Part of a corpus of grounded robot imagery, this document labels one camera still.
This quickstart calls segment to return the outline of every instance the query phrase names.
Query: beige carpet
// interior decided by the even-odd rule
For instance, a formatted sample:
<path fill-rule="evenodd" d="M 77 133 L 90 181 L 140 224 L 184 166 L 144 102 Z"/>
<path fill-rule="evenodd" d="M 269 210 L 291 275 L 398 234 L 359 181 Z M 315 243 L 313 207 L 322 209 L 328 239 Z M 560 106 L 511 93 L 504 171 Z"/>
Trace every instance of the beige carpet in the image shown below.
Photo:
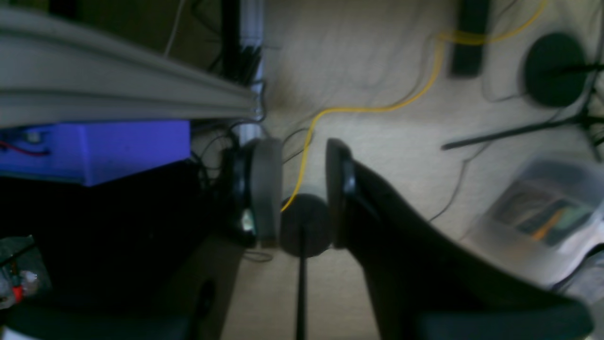
<path fill-rule="evenodd" d="M 316 112 L 331 105 L 386 105 L 414 88 L 432 65 L 423 53 L 430 35 L 452 30 L 450 0 L 266 0 L 266 77 L 268 125 L 286 136 Z M 495 13 L 509 1 L 497 0 Z M 538 0 L 520 0 L 497 26 L 521 25 Z M 552 0 L 534 25 L 508 40 L 488 46 L 486 69 L 497 97 L 518 92 L 519 66 L 532 42 L 553 30 L 583 38 L 593 50 L 598 34 L 596 0 Z M 489 103 L 481 96 L 481 78 L 448 77 L 446 58 L 434 87 L 412 105 L 391 113 L 336 113 L 325 116 L 310 147 L 302 192 L 325 196 L 326 140 L 345 141 L 354 156 L 387 178 L 426 217 L 449 200 L 461 160 L 479 146 L 441 151 L 460 137 L 539 122 L 555 111 L 523 99 Z M 563 114 L 572 114 L 573 109 Z M 301 138 L 285 146 L 300 147 Z M 510 183 L 515 171 L 540 152 L 590 158 L 584 136 L 560 128 L 501 140 L 470 165 L 450 210 L 435 226 L 459 239 Z M 293 190 L 300 159 L 284 169 L 284 197 Z M 297 260 L 277 252 L 267 264 L 244 261 L 223 339 L 292 339 L 294 336 Z M 358 263 L 346 251 L 328 250 L 312 258 L 309 269 L 309 339 L 377 339 L 375 321 Z"/>

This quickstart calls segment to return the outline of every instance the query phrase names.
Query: clear plastic container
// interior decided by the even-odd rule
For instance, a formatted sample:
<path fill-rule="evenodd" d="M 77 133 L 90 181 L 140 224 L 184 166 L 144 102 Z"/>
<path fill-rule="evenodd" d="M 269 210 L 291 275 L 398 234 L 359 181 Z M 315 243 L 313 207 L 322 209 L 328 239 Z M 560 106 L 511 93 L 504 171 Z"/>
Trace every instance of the clear plastic container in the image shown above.
<path fill-rule="evenodd" d="M 604 168 L 535 157 L 462 243 L 501 269 L 548 287 L 571 275 L 604 241 Z"/>

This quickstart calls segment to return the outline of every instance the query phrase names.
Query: black pole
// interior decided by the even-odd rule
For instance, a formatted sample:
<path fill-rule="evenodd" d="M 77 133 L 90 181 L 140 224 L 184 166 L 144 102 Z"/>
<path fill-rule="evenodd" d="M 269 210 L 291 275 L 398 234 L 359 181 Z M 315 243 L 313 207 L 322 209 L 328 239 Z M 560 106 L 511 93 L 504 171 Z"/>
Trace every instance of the black pole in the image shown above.
<path fill-rule="evenodd" d="M 306 340 L 306 236 L 300 228 L 300 272 L 298 273 L 298 313 L 296 315 L 296 340 Z"/>
<path fill-rule="evenodd" d="M 241 58 L 239 0 L 222 0 L 222 72 L 230 80 L 237 80 Z"/>
<path fill-rule="evenodd" d="M 441 147 L 441 149 L 450 150 L 450 149 L 455 149 L 455 148 L 461 148 L 462 146 L 490 142 L 491 140 L 497 140 L 497 139 L 502 139 L 502 138 L 507 138 L 507 137 L 512 137 L 512 136 L 517 136 L 519 134 L 525 134 L 525 133 L 533 132 L 533 131 L 557 128 L 558 126 L 575 124 L 575 123 L 576 123 L 576 118 L 572 117 L 569 119 L 560 120 L 558 122 L 532 124 L 532 125 L 524 126 L 522 128 L 511 129 L 511 130 L 498 132 L 498 133 L 494 133 L 494 134 L 490 134 L 490 135 L 486 135 L 486 136 L 470 138 L 470 139 L 466 139 L 466 140 L 460 140 L 459 142 L 448 143 L 448 144 L 443 145 Z"/>

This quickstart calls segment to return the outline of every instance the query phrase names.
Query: black rectangular object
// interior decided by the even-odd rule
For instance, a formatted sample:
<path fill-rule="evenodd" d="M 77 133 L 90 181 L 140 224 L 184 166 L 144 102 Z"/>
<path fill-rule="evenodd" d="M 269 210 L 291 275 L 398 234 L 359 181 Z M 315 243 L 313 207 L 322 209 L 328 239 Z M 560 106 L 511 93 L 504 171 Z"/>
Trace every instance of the black rectangular object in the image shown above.
<path fill-rule="evenodd" d="M 473 34 L 486 34 L 491 0 L 460 0 L 457 30 Z M 451 75 L 477 77 L 483 65 L 484 45 L 456 44 L 451 60 Z"/>

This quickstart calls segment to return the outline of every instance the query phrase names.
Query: blue box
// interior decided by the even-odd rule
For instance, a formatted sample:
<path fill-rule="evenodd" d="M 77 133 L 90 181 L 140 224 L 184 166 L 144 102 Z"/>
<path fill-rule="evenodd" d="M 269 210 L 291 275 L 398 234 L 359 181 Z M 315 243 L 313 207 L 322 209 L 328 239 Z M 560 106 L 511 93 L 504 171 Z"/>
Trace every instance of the blue box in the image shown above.
<path fill-rule="evenodd" d="M 0 176 L 93 186 L 190 156 L 187 120 L 0 130 Z"/>

